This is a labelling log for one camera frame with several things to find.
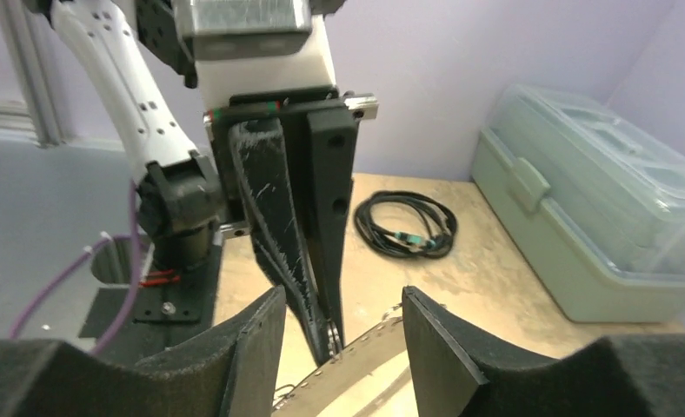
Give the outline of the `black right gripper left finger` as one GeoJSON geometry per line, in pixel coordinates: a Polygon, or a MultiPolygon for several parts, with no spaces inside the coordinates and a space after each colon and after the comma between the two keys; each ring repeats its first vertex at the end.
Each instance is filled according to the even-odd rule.
{"type": "Polygon", "coordinates": [[[274,287],[133,366],[57,340],[0,340],[0,416],[269,416],[286,304],[274,287]]]}

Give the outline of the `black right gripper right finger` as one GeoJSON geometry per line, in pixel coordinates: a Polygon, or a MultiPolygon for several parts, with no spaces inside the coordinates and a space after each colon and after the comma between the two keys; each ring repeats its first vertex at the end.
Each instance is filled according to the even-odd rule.
{"type": "Polygon", "coordinates": [[[555,359],[402,290],[421,416],[685,416],[685,334],[610,334],[555,359]]]}

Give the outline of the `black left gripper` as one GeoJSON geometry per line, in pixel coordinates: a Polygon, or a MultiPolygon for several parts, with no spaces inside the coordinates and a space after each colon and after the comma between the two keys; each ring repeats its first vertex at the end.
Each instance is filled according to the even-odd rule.
{"type": "Polygon", "coordinates": [[[306,143],[310,132],[309,255],[323,311],[344,343],[341,270],[357,123],[374,120],[377,112],[373,94],[317,86],[235,95],[204,115],[224,192],[220,229],[246,235],[249,214],[256,260],[284,287],[318,366],[330,359],[327,322],[310,276],[284,138],[306,143]],[[309,132],[297,126],[306,116],[309,132]]]}

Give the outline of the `perforated metal key plate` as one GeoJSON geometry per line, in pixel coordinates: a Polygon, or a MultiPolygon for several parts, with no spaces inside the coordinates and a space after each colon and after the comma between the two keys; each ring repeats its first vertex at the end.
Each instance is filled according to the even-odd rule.
{"type": "Polygon", "coordinates": [[[406,350],[398,303],[371,329],[314,370],[274,405],[274,416],[317,416],[366,375],[406,350]]]}

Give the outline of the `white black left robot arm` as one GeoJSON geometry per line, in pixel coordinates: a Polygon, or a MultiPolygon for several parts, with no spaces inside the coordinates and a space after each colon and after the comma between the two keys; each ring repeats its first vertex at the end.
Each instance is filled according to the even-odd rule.
{"type": "Polygon", "coordinates": [[[314,361],[345,345],[341,270],[372,94],[336,81],[339,1],[29,1],[76,56],[122,142],[130,278],[82,334],[133,363],[210,328],[223,240],[246,236],[314,361]]]}

